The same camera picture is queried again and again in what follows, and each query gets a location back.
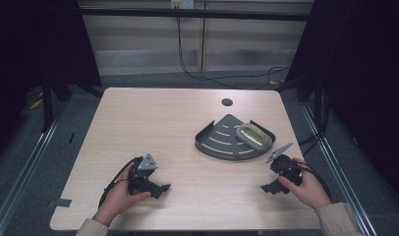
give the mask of black curtain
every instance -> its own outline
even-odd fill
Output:
[[[60,99],[66,84],[101,86],[82,16],[53,8],[76,0],[0,0],[0,148],[26,104],[30,88],[47,78]]]
[[[337,8],[350,9],[348,17],[343,15],[338,21],[345,25],[337,43],[322,50],[314,42],[339,32],[340,24],[331,25],[333,29],[327,32],[307,31],[289,79],[300,73],[321,77],[334,110],[399,194],[399,1],[355,0],[346,6],[335,2],[340,5]],[[331,12],[325,7],[315,10],[318,14]],[[317,24],[312,23],[306,30],[319,29]],[[309,60],[313,51],[315,63]],[[302,97],[310,94],[314,77],[301,81],[298,90]]]

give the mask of wooden table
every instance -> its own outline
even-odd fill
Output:
[[[233,105],[222,104],[230,98]],[[265,159],[232,162],[195,147],[211,121],[232,114],[276,136],[273,148],[302,158],[279,93],[265,90],[109,88],[101,99],[50,226],[78,230],[96,210],[103,189],[130,159],[150,153],[157,185],[172,184],[118,216],[111,229],[134,231],[272,230],[319,228],[314,211],[292,194],[271,195],[260,185],[277,178]]]

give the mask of metal rail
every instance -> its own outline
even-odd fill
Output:
[[[50,12],[52,14],[74,14],[86,16],[123,16],[123,17],[170,17],[170,18],[210,18],[210,19],[244,19],[306,22],[312,18],[305,13],[272,13],[272,12],[239,12],[190,9],[152,9],[152,8],[48,8],[30,7],[28,11]]]
[[[66,108],[66,104],[67,102],[64,102],[55,120],[49,126],[47,131],[40,136],[36,146],[34,147],[34,150],[31,152],[31,155],[28,158],[28,162],[19,175],[19,178],[16,180],[16,183],[11,189],[3,205],[0,206],[0,236],[3,235],[4,231],[6,230],[6,227],[19,204],[26,187],[28,186],[28,182],[34,173],[38,162],[41,160],[47,145],[52,139],[52,136],[55,133],[56,127],[58,125],[58,121]]]
[[[318,127],[314,121],[314,115],[310,107],[308,105],[303,105],[303,110],[308,122],[310,123],[313,133],[318,134]],[[321,148],[321,151],[324,154],[325,159],[327,160],[327,163],[335,179],[337,180],[338,186],[340,187],[344,198],[346,199],[347,203],[352,207],[356,216],[356,221],[359,224],[362,233],[368,236],[376,236],[377,234],[374,231],[368,214],[366,213],[365,209],[357,198],[356,193],[354,192],[349,180],[346,177],[346,174],[341,168],[340,162],[337,160],[327,139],[325,137],[322,137],[318,141],[318,145]]]

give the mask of sleeve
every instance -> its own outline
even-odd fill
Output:
[[[86,219],[77,236],[105,236],[108,227],[92,219]]]
[[[348,204],[323,206],[315,210],[324,236],[363,235],[356,223],[355,215]]]

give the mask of wall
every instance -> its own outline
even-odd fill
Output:
[[[170,8],[170,1],[79,1],[81,6]],[[309,13],[312,1],[195,1],[195,9]],[[84,16],[101,76],[180,72],[174,18]],[[306,23],[181,19],[189,71],[289,65]]]

